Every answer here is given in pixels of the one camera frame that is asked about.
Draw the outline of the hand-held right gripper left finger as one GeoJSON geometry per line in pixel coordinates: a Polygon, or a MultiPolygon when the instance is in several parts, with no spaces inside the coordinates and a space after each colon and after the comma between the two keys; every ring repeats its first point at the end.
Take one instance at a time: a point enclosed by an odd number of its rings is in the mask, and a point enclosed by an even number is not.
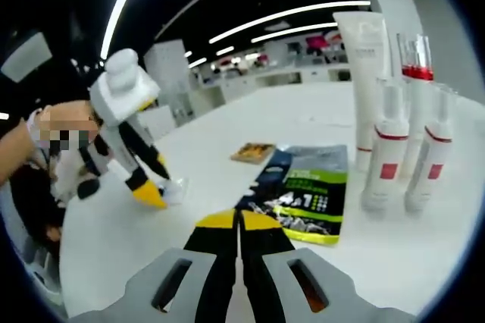
{"type": "Polygon", "coordinates": [[[123,296],[74,322],[223,322],[236,282],[235,211],[198,221],[185,246],[170,248],[128,280],[123,296]]]}

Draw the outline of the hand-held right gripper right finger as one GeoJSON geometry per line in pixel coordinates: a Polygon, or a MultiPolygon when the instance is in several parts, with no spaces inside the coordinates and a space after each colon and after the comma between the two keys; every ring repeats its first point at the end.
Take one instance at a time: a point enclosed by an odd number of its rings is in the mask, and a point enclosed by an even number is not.
{"type": "Polygon", "coordinates": [[[243,282],[257,322],[413,322],[402,310],[360,297],[353,280],[308,248],[295,248],[280,224],[240,212],[243,282]]]}

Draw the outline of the person's left hand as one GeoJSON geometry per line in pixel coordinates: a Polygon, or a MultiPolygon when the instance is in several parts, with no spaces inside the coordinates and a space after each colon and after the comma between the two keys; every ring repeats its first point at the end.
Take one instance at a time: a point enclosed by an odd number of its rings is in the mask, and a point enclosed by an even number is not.
{"type": "Polygon", "coordinates": [[[42,121],[91,121],[92,107],[86,100],[62,102],[46,106],[39,119],[42,121]]]}

